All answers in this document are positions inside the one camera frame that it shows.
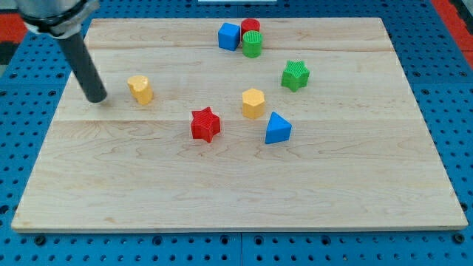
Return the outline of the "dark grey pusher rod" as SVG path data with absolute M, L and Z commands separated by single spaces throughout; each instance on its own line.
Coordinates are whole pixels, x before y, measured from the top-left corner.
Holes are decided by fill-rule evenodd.
M 86 99 L 100 103 L 107 92 L 80 32 L 68 38 L 58 39 L 58 44 L 70 65 Z

